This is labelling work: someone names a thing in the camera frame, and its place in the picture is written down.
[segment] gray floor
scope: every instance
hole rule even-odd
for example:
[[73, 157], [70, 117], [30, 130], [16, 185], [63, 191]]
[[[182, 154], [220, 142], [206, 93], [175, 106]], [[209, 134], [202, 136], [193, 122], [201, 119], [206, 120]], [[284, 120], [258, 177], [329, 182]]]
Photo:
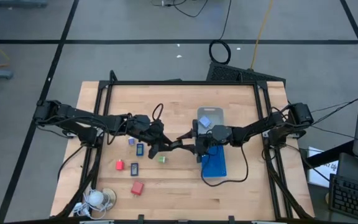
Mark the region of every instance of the gray floor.
[[[45, 9], [0, 8], [0, 39], [60, 38], [72, 0], [49, 0]], [[203, 1], [188, 1], [196, 12]], [[255, 39], [269, 1], [233, 1], [225, 39]], [[358, 1], [347, 1], [358, 23]], [[80, 0], [68, 39], [215, 39], [221, 34], [228, 1], [210, 0], [196, 19], [149, 1]], [[275, 1], [263, 39], [356, 40], [339, 1]], [[231, 45], [230, 65], [249, 68], [253, 45]], [[39, 98], [56, 45], [1, 44], [15, 75], [0, 80], [0, 206]], [[224, 51], [215, 47], [217, 59]], [[48, 99], [75, 105], [85, 80], [205, 80], [208, 44], [65, 45]], [[358, 97], [358, 45], [260, 45], [255, 70], [287, 79], [291, 102], [311, 110]], [[355, 103], [321, 123], [322, 128], [354, 134]], [[319, 118], [325, 113], [316, 113]], [[349, 139], [309, 129], [303, 147], [329, 149]], [[6, 221], [47, 218], [66, 141], [36, 131]]]

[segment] small blue block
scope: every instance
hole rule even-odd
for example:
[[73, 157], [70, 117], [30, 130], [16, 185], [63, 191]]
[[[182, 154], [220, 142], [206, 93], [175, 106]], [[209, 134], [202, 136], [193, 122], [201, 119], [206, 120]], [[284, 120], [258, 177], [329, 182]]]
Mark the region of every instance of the small blue block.
[[130, 145], [130, 146], [134, 146], [135, 145], [135, 139], [134, 138], [129, 138], [128, 139], [128, 144]]
[[204, 126], [204, 128], [208, 128], [208, 126], [211, 124], [211, 121], [206, 116], [203, 116], [198, 121]]

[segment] red cube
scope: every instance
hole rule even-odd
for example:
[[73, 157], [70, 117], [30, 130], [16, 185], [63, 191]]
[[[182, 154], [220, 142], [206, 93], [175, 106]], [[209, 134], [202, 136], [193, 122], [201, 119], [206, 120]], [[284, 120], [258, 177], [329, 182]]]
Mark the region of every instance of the red cube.
[[116, 162], [116, 170], [123, 170], [124, 169], [124, 161], [118, 160]]
[[135, 195], [141, 195], [143, 191], [143, 183], [140, 183], [139, 181], [135, 181], [134, 185], [132, 186], [131, 193]]

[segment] blue tray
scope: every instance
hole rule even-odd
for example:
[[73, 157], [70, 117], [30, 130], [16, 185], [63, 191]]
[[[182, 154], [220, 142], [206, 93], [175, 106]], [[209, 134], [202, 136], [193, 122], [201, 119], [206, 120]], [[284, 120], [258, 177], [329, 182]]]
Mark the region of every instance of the blue tray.
[[201, 168], [204, 167], [203, 177], [225, 177], [227, 174], [223, 146], [210, 147], [208, 153], [210, 155], [205, 155], [201, 158]]

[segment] wooden table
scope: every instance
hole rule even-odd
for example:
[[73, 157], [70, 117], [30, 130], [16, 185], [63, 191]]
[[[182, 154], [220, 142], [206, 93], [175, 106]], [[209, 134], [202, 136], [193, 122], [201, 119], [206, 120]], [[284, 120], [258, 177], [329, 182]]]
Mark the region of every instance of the wooden table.
[[[77, 108], [93, 111], [97, 86], [98, 82], [83, 82]], [[282, 82], [268, 82], [268, 91], [272, 106], [283, 108], [287, 105]], [[266, 116], [262, 91], [260, 95]], [[153, 109], [159, 103], [164, 104], [161, 120], [165, 124], [164, 133], [170, 139], [190, 130], [191, 121], [196, 118], [197, 109], [201, 106], [222, 108], [225, 125], [246, 126], [258, 120], [253, 87], [239, 85], [117, 85], [112, 88], [109, 114], [130, 112], [147, 114], [151, 118]], [[298, 147], [293, 139], [287, 143]], [[69, 140], [65, 158], [78, 146], [77, 139]], [[268, 174], [261, 158], [262, 149], [259, 135], [244, 144], [249, 163], [249, 177], [245, 182], [209, 187], [202, 182], [200, 164], [196, 163], [195, 156], [190, 152], [182, 149], [161, 152], [151, 160], [147, 157], [147, 147], [145, 156], [137, 157], [135, 147], [128, 145], [127, 137], [118, 137], [110, 146], [104, 144], [100, 163], [97, 189], [110, 188], [117, 194], [114, 208], [104, 218], [135, 220], [139, 214], [144, 214], [148, 220], [227, 220], [229, 215], [234, 215], [236, 220], [274, 220]], [[281, 152], [290, 192], [306, 212], [314, 216], [300, 153], [289, 147], [283, 148]], [[227, 177], [208, 179], [209, 182], [244, 178], [246, 165], [241, 150], [225, 146], [224, 153]], [[85, 150], [62, 170], [51, 215], [61, 211], [77, 190], [84, 155]], [[158, 156], [166, 156], [168, 162], [158, 163]], [[125, 162], [124, 171], [116, 170], [118, 159]], [[138, 177], [130, 175], [131, 162], [139, 163]], [[135, 180], [145, 184], [143, 194], [138, 197], [131, 194]], [[280, 190], [278, 197], [284, 217]]]

